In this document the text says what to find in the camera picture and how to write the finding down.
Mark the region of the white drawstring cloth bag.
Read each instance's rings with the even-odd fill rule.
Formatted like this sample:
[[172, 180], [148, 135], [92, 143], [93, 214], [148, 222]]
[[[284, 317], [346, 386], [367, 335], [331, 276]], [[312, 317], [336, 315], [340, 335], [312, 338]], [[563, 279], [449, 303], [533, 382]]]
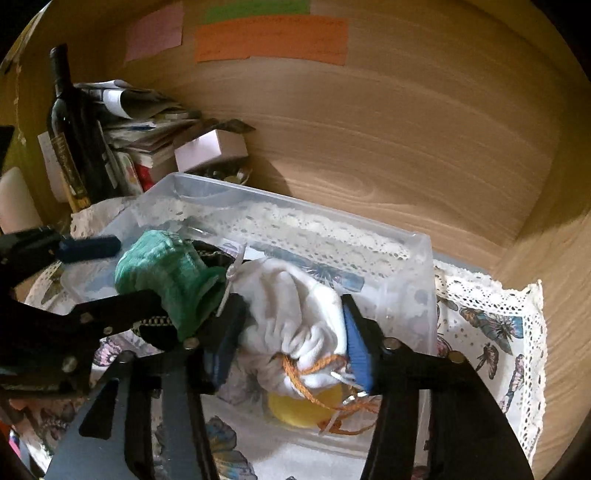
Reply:
[[318, 433], [354, 437], [372, 430], [380, 399], [349, 377], [342, 300], [331, 287], [283, 259], [243, 249], [228, 269], [231, 292], [249, 305], [238, 355], [217, 396], [270, 414], [270, 393], [325, 407], [318, 393], [342, 387], [342, 403]]

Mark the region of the cream pillar candle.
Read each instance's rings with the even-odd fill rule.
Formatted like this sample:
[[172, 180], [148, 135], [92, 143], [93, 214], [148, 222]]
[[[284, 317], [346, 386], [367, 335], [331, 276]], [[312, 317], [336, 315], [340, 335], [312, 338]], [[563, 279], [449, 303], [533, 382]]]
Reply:
[[43, 225], [18, 167], [9, 169], [1, 177], [0, 225], [3, 234], [30, 230]]

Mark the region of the clear plastic storage box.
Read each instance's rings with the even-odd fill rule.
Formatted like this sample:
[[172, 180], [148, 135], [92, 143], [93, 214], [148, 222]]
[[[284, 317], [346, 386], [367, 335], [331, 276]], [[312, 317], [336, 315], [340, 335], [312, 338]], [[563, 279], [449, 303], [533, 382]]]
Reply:
[[[363, 317], [413, 350], [436, 351], [433, 254], [428, 236], [256, 189], [171, 174], [134, 199], [111, 199], [72, 217], [76, 238], [114, 235], [131, 247], [148, 230], [168, 230], [229, 254], [250, 248], [287, 260], [338, 293], [351, 294]], [[260, 405], [202, 400], [206, 417], [238, 434], [249, 459], [328, 454], [363, 460], [373, 429], [346, 437], [290, 427]]]

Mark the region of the yellow round object in box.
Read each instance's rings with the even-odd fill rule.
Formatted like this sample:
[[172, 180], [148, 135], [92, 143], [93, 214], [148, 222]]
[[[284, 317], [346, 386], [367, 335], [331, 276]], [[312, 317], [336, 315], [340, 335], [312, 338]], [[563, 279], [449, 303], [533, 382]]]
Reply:
[[342, 403], [342, 387], [332, 386], [318, 393], [318, 400], [325, 407], [311, 403], [304, 398], [293, 398], [276, 393], [267, 395], [267, 407], [274, 418], [294, 428], [317, 428], [322, 422], [328, 422], [335, 414], [334, 406]]

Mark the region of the dark wine bottle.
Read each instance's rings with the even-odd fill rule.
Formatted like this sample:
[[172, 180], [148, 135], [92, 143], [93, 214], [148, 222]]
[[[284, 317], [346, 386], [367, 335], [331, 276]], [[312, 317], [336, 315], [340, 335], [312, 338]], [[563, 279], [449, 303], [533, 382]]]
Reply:
[[50, 51], [55, 97], [50, 139], [69, 191], [80, 209], [122, 195], [103, 140], [94, 102], [71, 79], [68, 48]]

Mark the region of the butterfly print lace tablecloth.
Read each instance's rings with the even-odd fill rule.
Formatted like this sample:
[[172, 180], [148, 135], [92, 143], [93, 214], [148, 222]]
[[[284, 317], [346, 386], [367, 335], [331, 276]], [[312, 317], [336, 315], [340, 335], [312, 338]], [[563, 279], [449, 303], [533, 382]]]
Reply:
[[[507, 290], [490, 276], [435, 261], [437, 349], [463, 353], [532, 457], [545, 411], [546, 322], [543, 290], [534, 283]], [[363, 460], [328, 454], [280, 454], [249, 459], [238, 434], [221, 418], [206, 417], [208, 438], [223, 479], [356, 479]]]

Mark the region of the stack of papers and magazines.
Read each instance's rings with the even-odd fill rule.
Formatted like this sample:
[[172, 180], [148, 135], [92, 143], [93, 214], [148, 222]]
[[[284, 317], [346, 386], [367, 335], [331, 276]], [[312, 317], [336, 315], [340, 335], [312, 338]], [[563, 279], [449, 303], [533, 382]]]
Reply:
[[[207, 118], [156, 90], [135, 88], [123, 80], [77, 83], [94, 102], [107, 153], [126, 196], [138, 196], [165, 176], [178, 172], [174, 150], [211, 130], [243, 136], [256, 128], [242, 120]], [[188, 172], [245, 185], [252, 170], [245, 158]]]

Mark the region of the small white cardboard box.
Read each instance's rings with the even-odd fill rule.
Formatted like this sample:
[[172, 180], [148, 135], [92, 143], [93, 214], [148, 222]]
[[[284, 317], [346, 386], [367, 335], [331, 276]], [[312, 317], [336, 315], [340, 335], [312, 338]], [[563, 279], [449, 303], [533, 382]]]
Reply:
[[242, 135], [218, 129], [211, 130], [174, 150], [176, 168], [181, 173], [242, 159], [247, 155], [249, 152]]

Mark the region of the pink paper note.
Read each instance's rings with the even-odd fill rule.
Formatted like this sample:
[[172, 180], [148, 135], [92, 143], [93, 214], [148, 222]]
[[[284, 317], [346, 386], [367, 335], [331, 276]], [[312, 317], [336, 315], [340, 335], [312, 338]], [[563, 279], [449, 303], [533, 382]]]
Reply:
[[181, 1], [149, 13], [126, 32], [124, 62], [151, 57], [182, 44], [184, 8]]

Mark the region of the green paper note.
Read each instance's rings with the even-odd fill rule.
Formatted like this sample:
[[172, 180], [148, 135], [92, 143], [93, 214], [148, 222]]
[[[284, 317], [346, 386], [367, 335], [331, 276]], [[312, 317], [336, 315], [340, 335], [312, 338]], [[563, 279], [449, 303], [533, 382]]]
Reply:
[[308, 0], [224, 1], [207, 9], [202, 23], [212, 24], [256, 16], [308, 15], [310, 13], [311, 2]]

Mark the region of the orange paper note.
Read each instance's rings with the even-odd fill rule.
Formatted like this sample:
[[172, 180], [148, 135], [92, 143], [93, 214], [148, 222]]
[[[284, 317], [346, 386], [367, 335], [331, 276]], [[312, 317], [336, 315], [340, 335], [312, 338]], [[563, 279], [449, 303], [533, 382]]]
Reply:
[[197, 62], [250, 57], [310, 60], [342, 66], [349, 21], [318, 15], [270, 15], [203, 25], [195, 31]]

